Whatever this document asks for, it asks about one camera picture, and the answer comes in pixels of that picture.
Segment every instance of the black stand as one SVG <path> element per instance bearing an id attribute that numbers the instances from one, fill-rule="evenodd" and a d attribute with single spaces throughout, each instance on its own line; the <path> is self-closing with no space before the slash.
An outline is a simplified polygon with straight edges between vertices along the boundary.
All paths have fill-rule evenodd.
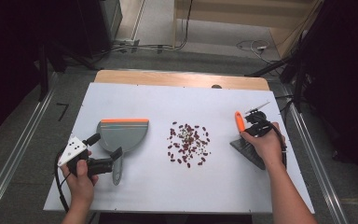
<path id="1" fill-rule="evenodd" d="M 68 55 L 75 61 L 83 64 L 89 70 L 99 71 L 93 64 L 87 62 L 81 56 L 73 53 L 65 46 L 58 42 L 43 41 L 39 45 L 39 73 L 40 73 L 40 96 L 39 102 L 41 102 L 48 93 L 48 60 L 56 72 L 65 72 L 66 63 L 62 58 L 62 55 Z"/>
<path id="2" fill-rule="evenodd" d="M 293 55 L 284 58 L 283 60 L 280 60 L 276 63 L 272 63 L 269 66 L 261 69 L 260 71 L 257 71 L 255 73 L 252 73 L 250 75 L 245 75 L 246 77 L 262 77 L 266 73 L 277 69 L 279 67 L 284 66 L 287 64 L 283 72 L 281 73 L 280 80 L 282 83 L 288 83 L 290 80 L 293 79 L 293 77 L 296 75 L 296 85 L 295 85 L 295 92 L 294 92 L 294 98 L 290 103 L 293 103 L 297 109 L 298 113 L 301 113 L 301 92 L 302 92 L 302 86 L 306 77 L 306 65 L 301 60 L 301 54 L 300 49 L 297 50 Z"/>
<path id="3" fill-rule="evenodd" d="M 287 64 L 283 72 L 281 73 L 280 80 L 282 83 L 288 83 L 290 80 L 296 76 L 296 85 L 294 92 L 293 104 L 295 104 L 298 113 L 301 113 L 300 103 L 301 103 L 301 95 L 302 95 L 302 86 L 307 74 L 307 65 L 306 60 L 309 60 L 307 57 L 307 52 L 310 51 L 311 43 L 313 44 L 313 39 L 315 38 L 318 31 L 323 27 L 323 23 L 325 22 L 329 12 L 335 9 L 335 4 L 330 4 L 329 1 L 324 2 L 318 17 L 310 27 L 308 33 L 302 38 L 302 36 L 298 40 L 298 45 L 296 51 L 289 57 L 280 60 L 279 62 L 272 63 L 264 69 L 252 73 L 250 75 L 245 75 L 246 77 L 261 77 L 266 73 L 279 68 L 285 64 Z"/>

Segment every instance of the orange handle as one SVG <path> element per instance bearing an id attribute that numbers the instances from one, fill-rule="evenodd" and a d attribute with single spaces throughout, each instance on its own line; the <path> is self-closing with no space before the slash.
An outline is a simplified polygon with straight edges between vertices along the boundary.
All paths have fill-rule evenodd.
<path id="1" fill-rule="evenodd" d="M 235 121 L 237 122 L 238 131 L 240 133 L 244 132 L 245 131 L 245 124 L 243 123 L 243 117 L 242 117 L 240 111 L 235 112 Z"/>

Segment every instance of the wooden table edge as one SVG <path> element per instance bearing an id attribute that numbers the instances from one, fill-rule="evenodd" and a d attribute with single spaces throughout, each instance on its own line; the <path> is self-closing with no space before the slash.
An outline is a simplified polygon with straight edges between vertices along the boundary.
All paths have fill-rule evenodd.
<path id="1" fill-rule="evenodd" d="M 101 70 L 94 82 L 132 85 L 211 88 L 269 91 L 269 84 L 262 77 L 232 77 L 230 75 L 192 72 L 163 72 L 144 70 Z"/>

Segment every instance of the white tabletop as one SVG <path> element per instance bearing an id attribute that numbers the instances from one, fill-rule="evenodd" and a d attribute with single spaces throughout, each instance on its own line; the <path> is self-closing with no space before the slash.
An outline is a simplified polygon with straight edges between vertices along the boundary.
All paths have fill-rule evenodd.
<path id="1" fill-rule="evenodd" d="M 261 105 L 268 120 L 280 123 L 286 136 L 287 171 L 301 197 L 314 213 L 310 196 L 299 171 L 279 108 L 271 91 L 239 91 L 205 88 L 180 88 L 124 84 L 91 83 L 72 133 L 87 139 L 96 132 L 101 119 L 148 118 L 145 139 L 126 153 L 123 175 L 118 186 L 111 174 L 100 175 L 95 186 L 91 210 L 156 213 L 271 213 L 269 177 L 247 161 L 229 142 L 240 135 L 235 111 Z M 171 162 L 168 157 L 172 123 L 205 127 L 211 142 L 206 162 Z M 90 147 L 92 158 L 108 158 L 98 144 Z M 63 191 L 67 202 L 70 192 Z M 48 194 L 45 210 L 63 210 L 55 180 Z"/>

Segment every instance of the hand brush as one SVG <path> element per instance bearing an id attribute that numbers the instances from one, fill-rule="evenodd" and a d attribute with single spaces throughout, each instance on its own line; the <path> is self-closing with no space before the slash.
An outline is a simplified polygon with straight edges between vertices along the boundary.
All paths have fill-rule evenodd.
<path id="1" fill-rule="evenodd" d="M 237 122 L 238 131 L 245 132 L 245 124 L 243 123 L 243 117 L 239 111 L 235 112 L 235 120 Z M 263 159 L 261 159 L 257 152 L 255 151 L 255 147 L 250 144 L 248 141 L 241 139 L 230 142 L 230 145 L 232 145 L 237 151 L 240 152 L 246 159 L 251 161 L 255 166 L 258 168 L 265 170 L 266 165 L 263 162 Z"/>

